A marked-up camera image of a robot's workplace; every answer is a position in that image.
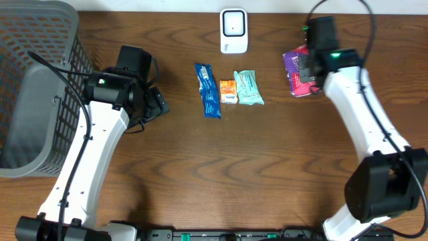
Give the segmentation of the red purple snack packet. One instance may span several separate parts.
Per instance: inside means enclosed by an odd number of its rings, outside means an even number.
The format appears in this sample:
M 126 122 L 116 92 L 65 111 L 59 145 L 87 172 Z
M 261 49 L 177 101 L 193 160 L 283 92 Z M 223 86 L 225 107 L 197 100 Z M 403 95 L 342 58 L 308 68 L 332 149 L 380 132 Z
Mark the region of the red purple snack packet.
M 295 97 L 308 96 L 320 91 L 315 81 L 303 82 L 300 76 L 299 59 L 301 57 L 306 57 L 308 54 L 308 48 L 306 45 L 302 45 L 282 56 L 285 69 L 288 73 L 290 92 Z

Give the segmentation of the blue snack bar wrapper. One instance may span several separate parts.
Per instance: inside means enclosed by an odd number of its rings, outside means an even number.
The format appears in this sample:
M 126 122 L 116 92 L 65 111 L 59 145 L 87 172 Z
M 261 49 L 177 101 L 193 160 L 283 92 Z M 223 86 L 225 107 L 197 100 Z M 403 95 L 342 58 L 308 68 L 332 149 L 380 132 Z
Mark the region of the blue snack bar wrapper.
M 195 64 L 199 92 L 203 101 L 204 115 L 207 118 L 221 118 L 217 85 L 210 64 Z

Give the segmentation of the orange tissue packet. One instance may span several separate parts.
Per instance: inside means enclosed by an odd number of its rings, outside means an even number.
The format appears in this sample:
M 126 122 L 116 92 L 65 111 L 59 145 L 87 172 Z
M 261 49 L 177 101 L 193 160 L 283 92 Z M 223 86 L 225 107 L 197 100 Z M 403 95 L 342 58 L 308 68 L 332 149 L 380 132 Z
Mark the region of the orange tissue packet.
M 223 104 L 237 104 L 237 86 L 234 80 L 220 81 L 220 102 Z

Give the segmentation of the teal wet wipes packet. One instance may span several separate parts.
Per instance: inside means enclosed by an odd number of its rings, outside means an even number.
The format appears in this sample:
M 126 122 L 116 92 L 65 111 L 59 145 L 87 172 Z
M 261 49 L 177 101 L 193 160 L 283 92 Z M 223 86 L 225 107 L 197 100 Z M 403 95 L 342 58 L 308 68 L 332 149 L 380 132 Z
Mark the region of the teal wet wipes packet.
M 234 71 L 233 77 L 237 85 L 237 95 L 240 104 L 264 104 L 264 100 L 257 87 L 254 70 Z

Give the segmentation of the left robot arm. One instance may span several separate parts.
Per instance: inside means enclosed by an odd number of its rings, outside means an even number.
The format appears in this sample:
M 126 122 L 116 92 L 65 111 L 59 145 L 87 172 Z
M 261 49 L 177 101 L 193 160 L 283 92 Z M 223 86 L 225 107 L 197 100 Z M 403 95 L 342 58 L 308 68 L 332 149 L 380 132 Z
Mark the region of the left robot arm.
M 112 154 L 124 133 L 169 111 L 152 82 L 138 72 L 92 72 L 84 107 L 61 173 L 34 218 L 20 217 L 17 240 L 143 240 L 136 225 L 96 227 L 98 201 Z

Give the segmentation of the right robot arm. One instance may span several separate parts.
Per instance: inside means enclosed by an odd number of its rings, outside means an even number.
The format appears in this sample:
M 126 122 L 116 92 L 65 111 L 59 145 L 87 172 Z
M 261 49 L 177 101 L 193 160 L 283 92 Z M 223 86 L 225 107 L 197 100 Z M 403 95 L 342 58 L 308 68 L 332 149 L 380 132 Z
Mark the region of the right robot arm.
M 415 234 L 383 225 L 419 203 L 427 205 L 423 184 L 427 152 L 414 149 L 400 135 L 371 86 L 364 61 L 355 50 L 299 49 L 298 76 L 314 81 L 336 107 L 354 143 L 358 167 L 344 188 L 345 204 L 322 228 L 327 240 L 358 240 L 374 228 L 404 238 L 427 231 L 424 222 Z

